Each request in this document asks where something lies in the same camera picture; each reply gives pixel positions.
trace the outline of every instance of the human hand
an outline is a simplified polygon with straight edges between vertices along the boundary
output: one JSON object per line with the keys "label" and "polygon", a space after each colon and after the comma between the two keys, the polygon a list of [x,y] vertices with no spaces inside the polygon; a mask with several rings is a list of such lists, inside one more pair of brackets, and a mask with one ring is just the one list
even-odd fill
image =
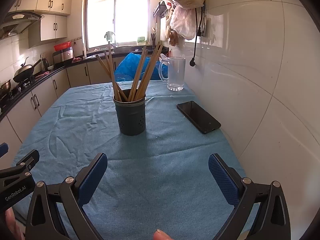
{"label": "human hand", "polygon": [[10,232],[13,234],[16,240],[25,240],[23,234],[20,231],[19,226],[16,223],[16,219],[14,217],[12,208],[9,208],[5,212],[5,222],[7,223],[7,227],[9,228]]}
{"label": "human hand", "polygon": [[170,236],[168,236],[165,232],[157,229],[157,231],[153,234],[153,240],[173,240]]}

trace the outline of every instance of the frying pan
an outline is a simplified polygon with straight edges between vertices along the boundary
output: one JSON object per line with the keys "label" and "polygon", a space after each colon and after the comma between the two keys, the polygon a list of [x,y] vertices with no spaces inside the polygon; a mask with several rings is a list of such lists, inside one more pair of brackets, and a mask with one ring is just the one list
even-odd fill
{"label": "frying pan", "polygon": [[11,89],[11,79],[9,79],[9,81],[7,81],[6,83],[4,83],[1,87],[0,87],[0,98],[2,98],[6,93],[8,93]]}
{"label": "frying pan", "polygon": [[40,58],[36,64],[34,65],[26,65],[26,61],[24,62],[24,64],[21,65],[21,68],[18,69],[16,71],[16,73],[14,74],[14,78],[13,80],[16,82],[16,83],[20,83],[20,82],[23,82],[24,80],[26,80],[27,78],[31,77],[34,70],[35,70],[35,66],[38,65],[41,61],[42,61],[42,58]]}

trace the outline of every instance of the smartphone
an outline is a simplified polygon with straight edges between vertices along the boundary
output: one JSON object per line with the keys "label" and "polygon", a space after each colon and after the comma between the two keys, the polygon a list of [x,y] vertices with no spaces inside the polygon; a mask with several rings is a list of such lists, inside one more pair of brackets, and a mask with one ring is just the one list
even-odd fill
{"label": "smartphone", "polygon": [[221,127],[221,124],[195,101],[178,104],[177,108],[204,134]]}

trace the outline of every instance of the power cord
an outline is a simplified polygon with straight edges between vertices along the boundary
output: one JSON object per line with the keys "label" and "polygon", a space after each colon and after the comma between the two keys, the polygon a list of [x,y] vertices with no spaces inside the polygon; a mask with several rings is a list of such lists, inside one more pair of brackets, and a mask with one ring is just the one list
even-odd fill
{"label": "power cord", "polygon": [[201,23],[202,23],[202,17],[203,17],[203,8],[201,7],[201,18],[200,18],[200,23],[199,23],[199,28],[198,28],[198,16],[197,16],[197,8],[196,8],[196,41],[195,41],[195,50],[193,53],[193,58],[190,61],[190,66],[194,67],[196,65],[195,63],[195,58],[196,58],[196,46],[197,46],[197,37],[201,37]]}

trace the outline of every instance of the glass pitcher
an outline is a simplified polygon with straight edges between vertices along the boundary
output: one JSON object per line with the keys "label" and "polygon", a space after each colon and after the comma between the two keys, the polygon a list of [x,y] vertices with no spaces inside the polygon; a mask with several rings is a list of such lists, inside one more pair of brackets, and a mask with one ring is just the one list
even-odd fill
{"label": "glass pitcher", "polygon": [[[162,65],[168,66],[168,78],[162,75]],[[162,81],[167,81],[167,88],[172,91],[180,91],[183,89],[184,72],[186,69],[186,59],[182,57],[168,57],[161,61],[159,66],[159,76]]]}

